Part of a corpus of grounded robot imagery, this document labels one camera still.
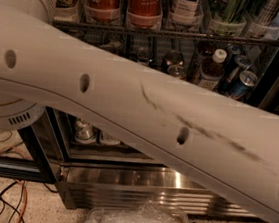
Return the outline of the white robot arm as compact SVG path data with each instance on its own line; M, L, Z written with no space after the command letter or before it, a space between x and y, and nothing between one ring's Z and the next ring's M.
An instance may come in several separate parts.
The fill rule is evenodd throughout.
M279 223L279 116L83 43L54 10L0 0L0 130L58 109Z

